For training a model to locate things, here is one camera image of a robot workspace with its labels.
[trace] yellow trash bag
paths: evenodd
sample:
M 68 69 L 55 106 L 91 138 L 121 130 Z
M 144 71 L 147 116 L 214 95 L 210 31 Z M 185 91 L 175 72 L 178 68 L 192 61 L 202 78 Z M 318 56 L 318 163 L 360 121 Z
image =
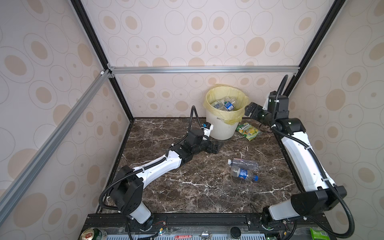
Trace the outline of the yellow trash bag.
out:
M 211 106 L 214 101 L 221 100 L 225 97 L 235 97 L 237 99 L 236 108 L 232 111 L 221 111 Z M 204 101 L 204 107 L 207 111 L 220 118 L 224 123 L 233 125 L 241 122 L 245 113 L 245 106 L 250 103 L 249 98 L 239 89 L 224 85 L 217 84 L 207 92 Z

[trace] black round cap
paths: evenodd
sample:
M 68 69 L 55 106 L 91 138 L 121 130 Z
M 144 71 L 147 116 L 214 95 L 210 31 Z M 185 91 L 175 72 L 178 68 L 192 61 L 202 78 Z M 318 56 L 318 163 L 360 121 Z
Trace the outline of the black round cap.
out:
M 238 227 L 233 227 L 231 228 L 231 237 L 232 238 L 240 238 L 241 232 Z

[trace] brown marble surface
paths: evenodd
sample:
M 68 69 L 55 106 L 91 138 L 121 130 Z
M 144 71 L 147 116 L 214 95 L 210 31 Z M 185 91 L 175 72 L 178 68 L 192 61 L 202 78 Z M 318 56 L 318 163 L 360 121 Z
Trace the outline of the brown marble surface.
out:
M 135 167 L 165 153 L 186 132 L 188 119 L 136 119 L 119 168 Z M 250 119 L 253 126 L 258 122 Z M 219 154 L 201 152 L 193 159 L 154 180 L 143 191 L 142 200 L 153 213 L 252 212 L 250 203 L 262 208 L 289 199 L 299 192 L 273 134 L 263 133 L 248 141 L 238 132 L 223 141 Z M 228 159 L 243 158 L 259 163 L 257 182 L 232 177 Z

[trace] patterned wallpaper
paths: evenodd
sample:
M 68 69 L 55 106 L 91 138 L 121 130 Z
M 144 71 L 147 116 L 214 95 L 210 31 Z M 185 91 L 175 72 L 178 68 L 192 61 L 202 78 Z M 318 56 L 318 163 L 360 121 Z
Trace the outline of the patterned wallpaper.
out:
M 100 71 L 66 0 L 0 1 L 0 195 Z
M 106 82 L 3 223 L 0 239 L 77 239 L 96 210 L 127 128 Z
M 384 0 L 351 0 L 290 96 L 291 116 L 347 189 L 355 240 L 384 236 L 383 63 Z M 334 231 L 346 231 L 340 205 L 326 215 Z
M 82 2 L 112 66 L 238 66 L 298 64 L 333 0 Z
M 250 100 L 264 105 L 285 73 L 117 74 L 116 78 L 134 117 L 186 117 L 192 105 L 205 117 L 202 104 L 214 84 L 241 89 Z

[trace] trash can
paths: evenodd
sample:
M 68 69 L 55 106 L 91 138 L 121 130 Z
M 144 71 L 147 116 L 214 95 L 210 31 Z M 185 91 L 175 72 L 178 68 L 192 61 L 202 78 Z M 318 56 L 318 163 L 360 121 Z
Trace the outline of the trash can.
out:
M 236 108 L 232 111 L 221 111 L 211 106 L 216 100 L 225 97 L 237 98 Z M 207 122 L 214 126 L 210 136 L 217 140 L 226 140 L 233 136 L 236 127 L 241 122 L 245 113 L 245 106 L 249 104 L 249 98 L 239 89 L 220 85 L 215 86 L 207 92 L 204 107 L 207 110 Z

